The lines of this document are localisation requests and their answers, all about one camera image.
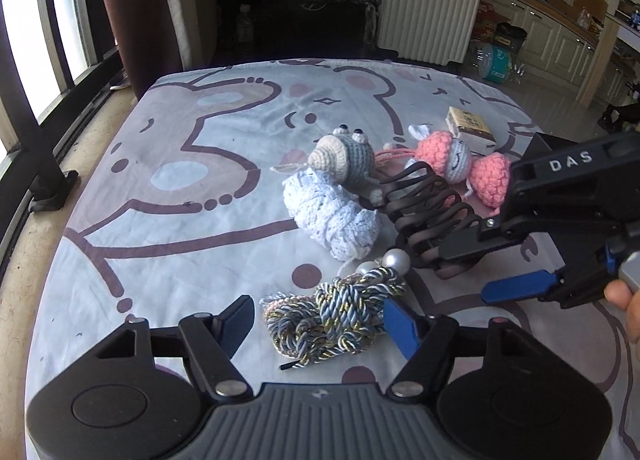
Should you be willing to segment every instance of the toy eye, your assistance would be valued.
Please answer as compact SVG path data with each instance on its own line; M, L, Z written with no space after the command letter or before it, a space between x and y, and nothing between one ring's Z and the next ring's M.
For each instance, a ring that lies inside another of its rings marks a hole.
M369 143L369 138L362 132L362 130L353 130L353 135L351 135L351 138L359 144Z

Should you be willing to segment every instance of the dark red curtain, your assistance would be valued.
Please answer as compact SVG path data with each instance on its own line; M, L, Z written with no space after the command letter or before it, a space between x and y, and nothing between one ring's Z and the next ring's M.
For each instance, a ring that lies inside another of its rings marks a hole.
M182 71L167 0L104 0L104 4L138 98L159 77Z

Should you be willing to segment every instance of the pink crocheted mouse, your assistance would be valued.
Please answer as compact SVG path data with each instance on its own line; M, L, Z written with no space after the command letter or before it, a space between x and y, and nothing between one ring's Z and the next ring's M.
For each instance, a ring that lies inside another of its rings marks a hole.
M469 196L473 193L487 207L497 209L504 202L510 177L510 162L501 153L472 157L466 143L450 132L431 132L427 125L409 126L418 141L415 150L386 148L376 153L379 166L389 160L410 157L407 166L421 160L450 184L466 179Z

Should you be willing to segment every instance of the crocheted mouse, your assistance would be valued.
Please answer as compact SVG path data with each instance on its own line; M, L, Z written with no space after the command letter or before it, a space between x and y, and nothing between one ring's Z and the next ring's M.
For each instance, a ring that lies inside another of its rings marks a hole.
M431 168L450 184L466 179L468 193L473 194L487 207L497 209L504 202L510 177L510 162L501 153L475 158L471 150L450 132L431 132L427 125L409 126L409 133L418 141L415 150L392 149L385 145L377 152L376 164L380 165L395 158L411 157L407 166L416 160L429 164Z
M351 133L346 124L318 140L306 163L283 164L274 166L271 170L291 173L306 167L331 173L338 184L351 192L380 184L372 176L376 170L376 159L367 135L362 130L353 130ZM379 189L373 190L369 199L373 205L381 205L382 192Z

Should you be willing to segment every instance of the pearl bead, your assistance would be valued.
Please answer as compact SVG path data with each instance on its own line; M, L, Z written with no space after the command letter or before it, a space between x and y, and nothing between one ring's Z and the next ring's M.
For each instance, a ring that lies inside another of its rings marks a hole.
M378 268L379 265L376 262L362 262L358 265L356 269L356 273L358 274L366 274L367 272L372 271L374 268Z
M400 276L404 276L411 268L411 258L402 249L389 249L382 257L382 265L394 269Z

